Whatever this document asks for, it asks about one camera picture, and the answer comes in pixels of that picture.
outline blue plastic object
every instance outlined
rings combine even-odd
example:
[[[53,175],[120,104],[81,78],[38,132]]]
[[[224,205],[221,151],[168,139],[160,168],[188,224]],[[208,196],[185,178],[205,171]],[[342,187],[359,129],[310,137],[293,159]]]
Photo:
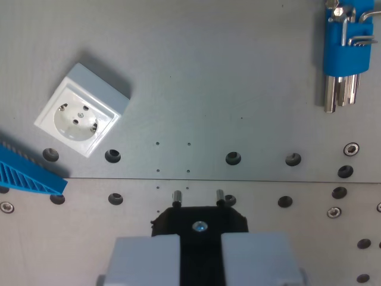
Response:
[[[61,195],[67,181],[0,145],[0,186]]]
[[[341,0],[341,5],[356,8],[356,23],[348,23],[346,42],[353,36],[371,36],[372,19],[357,23],[362,13],[374,9],[374,0]],[[341,46],[342,23],[329,23],[331,10],[326,11],[326,38],[324,44],[324,73],[334,77],[352,76],[369,69],[371,45]]]

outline gray metal plate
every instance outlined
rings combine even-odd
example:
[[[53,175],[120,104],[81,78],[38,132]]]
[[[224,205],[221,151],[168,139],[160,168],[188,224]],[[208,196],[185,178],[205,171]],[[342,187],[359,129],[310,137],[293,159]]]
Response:
[[[115,239],[149,236],[150,221],[159,215],[157,211],[171,206],[174,190],[183,192],[184,206],[212,206],[219,188],[237,198],[234,208],[247,217],[250,232],[280,231],[289,237],[310,285],[356,285],[363,273],[370,275],[367,285],[380,285],[381,213],[376,210],[380,185],[343,184],[348,195],[335,200],[331,192],[337,186],[70,179],[60,206],[46,195],[11,190],[0,194],[0,201],[15,207],[12,214],[0,212],[2,285],[95,286],[107,271]],[[108,202],[112,192],[123,196],[121,205]],[[284,195],[293,199],[287,209],[277,205]],[[329,219],[326,212],[334,206],[342,209],[342,215]],[[357,242],[363,238],[370,239],[371,246],[360,250]]]
[[[48,167],[72,178],[334,182],[350,164],[348,182],[380,182],[381,48],[356,105],[325,114],[323,19],[322,0],[1,1],[0,136],[58,150]],[[76,62],[131,97],[89,159],[33,126]]]

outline silver screw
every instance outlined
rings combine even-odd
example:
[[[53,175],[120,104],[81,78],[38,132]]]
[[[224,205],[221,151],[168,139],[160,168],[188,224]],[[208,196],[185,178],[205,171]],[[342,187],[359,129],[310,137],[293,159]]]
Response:
[[[206,231],[208,229],[208,224],[206,222],[195,222],[193,225],[192,225],[192,228],[196,231],[196,232],[203,232],[203,231]]]
[[[0,210],[3,213],[12,213],[14,211],[14,206],[11,203],[7,202],[7,201],[3,201],[0,204]]]
[[[357,143],[349,143],[344,147],[344,154],[347,156],[355,156],[359,150],[360,147]]]
[[[331,207],[328,212],[327,212],[327,216],[330,218],[330,219],[336,219],[337,217],[339,217],[341,215],[341,209],[338,208],[338,207]]]
[[[327,0],[326,7],[327,9],[333,10],[339,5],[339,0]]]

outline power outlet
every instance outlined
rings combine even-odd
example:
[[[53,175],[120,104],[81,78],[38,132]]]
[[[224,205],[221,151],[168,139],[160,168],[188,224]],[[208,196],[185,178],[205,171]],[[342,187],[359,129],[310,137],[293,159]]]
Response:
[[[129,99],[76,64],[35,121],[35,125],[89,157],[128,106]]]

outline mounting hole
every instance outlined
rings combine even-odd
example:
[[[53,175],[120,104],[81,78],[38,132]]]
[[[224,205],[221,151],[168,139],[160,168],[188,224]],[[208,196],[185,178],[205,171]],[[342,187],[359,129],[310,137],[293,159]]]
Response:
[[[225,206],[232,207],[237,203],[237,199],[234,195],[225,196]]]
[[[110,149],[105,153],[105,159],[109,163],[118,163],[121,159],[121,155],[117,150]]]
[[[6,188],[4,186],[0,186],[0,194],[6,194],[9,191],[10,191],[9,188]]]
[[[345,165],[345,166],[342,166],[339,170],[338,170],[338,176],[342,179],[346,179],[346,178],[349,178],[350,176],[352,176],[353,174],[353,168],[352,166],[350,165]]]
[[[332,191],[332,197],[338,200],[340,198],[344,198],[347,193],[348,191],[346,190],[346,188],[344,188],[343,186],[339,186]]]
[[[278,200],[278,206],[280,207],[286,208],[291,205],[292,205],[292,198],[289,197],[288,195],[285,195]]]
[[[360,147],[357,143],[349,143],[344,147],[344,154],[347,156],[355,156],[359,150]]]
[[[295,167],[296,165],[299,165],[300,162],[302,162],[302,156],[300,156],[298,153],[292,153],[287,155],[286,164],[291,167]]]
[[[65,203],[65,197],[63,195],[51,195],[50,201],[54,204],[63,204]]]
[[[361,274],[357,277],[356,281],[358,283],[365,283],[368,282],[370,279],[370,276],[368,274]]]
[[[118,206],[119,204],[123,202],[123,197],[120,194],[115,192],[108,196],[108,201],[110,202],[110,204],[113,204],[114,206]]]
[[[226,155],[226,163],[229,165],[237,165],[239,162],[241,162],[241,155],[238,152],[230,152],[228,155]]]
[[[368,240],[367,238],[363,239],[363,240],[360,240],[359,242],[357,242],[357,247],[359,249],[367,249],[368,247],[370,247],[371,245],[371,241]]]
[[[14,212],[14,206],[7,201],[3,201],[2,203],[0,203],[0,210],[3,213],[12,213]]]
[[[42,151],[42,157],[44,157],[44,159],[46,161],[56,162],[58,160],[58,158],[60,157],[60,155],[58,154],[58,152],[55,149],[47,148],[47,149]]]
[[[337,217],[339,217],[341,215],[341,209],[339,207],[331,207],[328,211],[327,211],[327,216],[330,218],[330,219],[336,219]]]

